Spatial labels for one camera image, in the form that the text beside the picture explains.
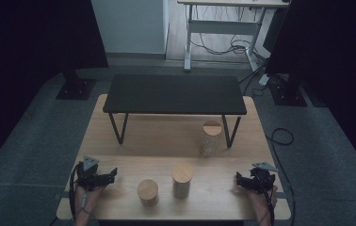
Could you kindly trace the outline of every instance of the desk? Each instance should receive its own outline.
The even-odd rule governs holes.
[[[260,33],[261,25],[266,14],[266,8],[288,8],[289,3],[282,0],[178,0],[179,4],[189,5],[189,17],[187,19],[187,37],[185,51],[185,71],[190,71],[190,40],[192,33],[211,34],[233,34],[250,35],[251,46],[246,51],[251,69],[255,71],[257,59],[253,53],[254,45]],[[262,8],[261,14],[255,23],[245,22],[222,22],[222,21],[200,21],[192,19],[193,6],[225,6],[225,7],[252,7]]]
[[[150,74],[114,75],[104,112],[108,113],[120,144],[129,113],[221,115],[227,146],[231,147],[246,107],[235,76],[181,76]],[[121,135],[113,114],[124,113]],[[236,115],[229,136],[226,115]]]
[[[103,112],[106,95],[101,95],[93,110],[89,126],[75,164],[84,155],[99,159],[98,172],[109,173],[119,168],[115,183],[109,185],[100,199],[94,215],[98,219],[114,220],[241,220],[254,219],[243,188],[235,184],[235,173],[249,177],[251,163],[273,159],[258,118],[254,102],[244,97],[247,116],[240,123],[235,145],[228,149],[219,145],[214,157],[199,155],[200,135],[205,121],[221,122],[219,116],[201,115],[132,115],[127,124],[124,144],[119,144],[110,129],[110,120]],[[115,117],[122,124],[124,116]],[[235,116],[228,116],[235,122]],[[219,137],[220,144],[224,138]],[[177,200],[172,194],[171,171],[185,161],[194,169],[189,196]],[[137,194],[138,184],[145,179],[158,183],[159,202],[145,207]],[[279,177],[275,185],[283,191]],[[68,199],[62,199],[57,217],[70,219]],[[278,199],[276,219],[290,218],[286,199]]]

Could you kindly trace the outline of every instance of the wooden cylinder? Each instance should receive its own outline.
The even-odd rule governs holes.
[[[143,180],[138,185],[138,195],[143,205],[156,205],[158,203],[157,183],[151,179]]]
[[[203,156],[210,157],[214,155],[218,147],[218,137],[221,134],[222,127],[216,121],[207,121],[203,125],[203,137],[200,153]]]
[[[193,168],[188,163],[179,163],[172,170],[172,192],[177,199],[185,199],[189,195],[190,180]]]

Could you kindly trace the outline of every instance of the white wall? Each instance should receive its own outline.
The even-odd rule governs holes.
[[[91,2],[107,53],[166,53],[168,0]]]

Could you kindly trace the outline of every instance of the black table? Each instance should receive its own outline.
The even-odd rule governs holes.
[[[235,76],[116,74],[103,108],[123,143],[129,113],[221,115],[227,146],[247,110]],[[125,113],[121,135],[113,114]],[[237,115],[229,136],[225,115]]]

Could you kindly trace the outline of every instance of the desk leg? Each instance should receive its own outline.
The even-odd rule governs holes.
[[[258,68],[257,57],[254,55],[253,50],[254,50],[255,43],[257,42],[258,34],[260,33],[261,25],[263,24],[265,14],[266,14],[266,9],[262,8],[261,15],[257,21],[257,28],[255,30],[255,33],[254,33],[252,39],[251,39],[251,46],[249,47],[248,50],[246,50],[246,55],[248,56],[249,63],[251,64],[251,69],[253,71],[255,71]]]
[[[186,47],[185,47],[185,61],[184,61],[184,70],[185,72],[190,71],[190,39],[192,36],[192,5],[189,5],[189,17],[187,18],[187,33],[186,33]]]
[[[240,120],[242,119],[241,116],[237,116],[234,131],[232,132],[231,138],[229,138],[229,130],[228,130],[228,123],[225,118],[225,115],[222,115],[222,122],[224,123],[224,132],[225,132],[225,139],[227,140],[227,146],[228,148],[232,147],[232,144],[234,143],[234,138],[236,135],[237,127],[239,126]]]
[[[124,124],[122,126],[121,136],[119,134],[119,130],[117,129],[116,122],[114,121],[113,114],[108,113],[108,116],[110,117],[111,124],[113,125],[114,133],[116,134],[117,140],[119,141],[120,144],[122,144],[124,142],[125,128],[126,128],[127,121],[128,121],[128,113],[125,113]]]

